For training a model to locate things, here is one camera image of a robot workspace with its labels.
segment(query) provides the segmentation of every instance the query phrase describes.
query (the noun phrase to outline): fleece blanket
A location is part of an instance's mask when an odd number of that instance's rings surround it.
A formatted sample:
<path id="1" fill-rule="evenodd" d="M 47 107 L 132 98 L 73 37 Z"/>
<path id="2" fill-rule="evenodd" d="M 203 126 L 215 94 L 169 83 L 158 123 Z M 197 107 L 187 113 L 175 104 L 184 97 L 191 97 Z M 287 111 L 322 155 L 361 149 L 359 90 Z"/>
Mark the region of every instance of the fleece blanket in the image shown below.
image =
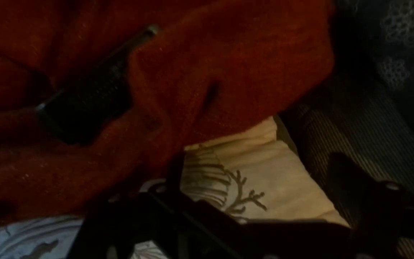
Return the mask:
<path id="1" fill-rule="evenodd" d="M 328 0 L 0 0 L 0 225 L 80 214 L 161 176 L 187 145 L 250 129 L 332 70 Z M 88 146 L 37 123 L 49 98 L 148 25 L 134 107 Z"/>

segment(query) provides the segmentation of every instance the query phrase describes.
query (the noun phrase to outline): orange blanket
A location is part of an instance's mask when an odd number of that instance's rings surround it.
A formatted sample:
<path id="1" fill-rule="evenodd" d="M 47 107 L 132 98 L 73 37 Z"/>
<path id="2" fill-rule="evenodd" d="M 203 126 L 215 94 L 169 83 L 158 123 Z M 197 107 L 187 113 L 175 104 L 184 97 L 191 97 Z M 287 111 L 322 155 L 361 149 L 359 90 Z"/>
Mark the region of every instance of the orange blanket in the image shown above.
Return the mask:
<path id="1" fill-rule="evenodd" d="M 0 225 L 79 214 L 184 146 L 284 110 L 332 70 L 330 12 L 328 0 L 0 0 Z M 128 57 L 132 110 L 86 147 L 46 134 L 33 104 L 152 24 L 161 34 Z"/>

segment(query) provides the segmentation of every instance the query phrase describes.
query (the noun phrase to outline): orange fabric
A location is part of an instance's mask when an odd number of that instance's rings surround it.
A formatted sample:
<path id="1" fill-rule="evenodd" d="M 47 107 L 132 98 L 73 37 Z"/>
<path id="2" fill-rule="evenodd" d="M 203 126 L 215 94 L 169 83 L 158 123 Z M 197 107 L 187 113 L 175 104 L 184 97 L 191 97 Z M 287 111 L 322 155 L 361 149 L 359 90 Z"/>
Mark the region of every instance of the orange fabric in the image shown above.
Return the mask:
<path id="1" fill-rule="evenodd" d="M 152 178 L 182 146 L 284 110 L 332 70 L 330 11 L 328 0 L 0 0 L 0 224 L 82 212 L 136 166 Z M 30 106 L 152 24 L 162 32 L 128 58 L 134 109 L 88 147 L 43 133 Z"/>

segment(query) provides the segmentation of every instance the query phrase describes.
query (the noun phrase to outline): dark object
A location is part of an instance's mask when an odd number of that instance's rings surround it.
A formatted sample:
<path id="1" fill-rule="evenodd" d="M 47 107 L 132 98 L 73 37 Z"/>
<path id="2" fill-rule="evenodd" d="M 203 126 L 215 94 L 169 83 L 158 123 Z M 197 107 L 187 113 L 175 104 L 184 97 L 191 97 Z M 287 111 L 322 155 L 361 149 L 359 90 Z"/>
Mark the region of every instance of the dark object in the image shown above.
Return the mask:
<path id="1" fill-rule="evenodd" d="M 171 259 L 398 258 L 398 240 L 414 238 L 414 196 L 395 183 L 369 186 L 362 201 L 365 215 L 353 231 L 316 222 L 238 225 L 174 189 L 180 172 L 174 163 L 168 185 L 90 214 L 69 259 L 108 259 L 109 250 L 126 259 L 135 245 L 148 241 Z"/>
<path id="2" fill-rule="evenodd" d="M 47 103 L 37 107 L 42 124 L 69 145 L 83 145 L 98 134 L 103 124 L 131 107 L 126 86 L 126 58 L 136 47 L 155 37 L 158 28 L 126 42 L 109 55 L 88 77 L 67 86 Z"/>

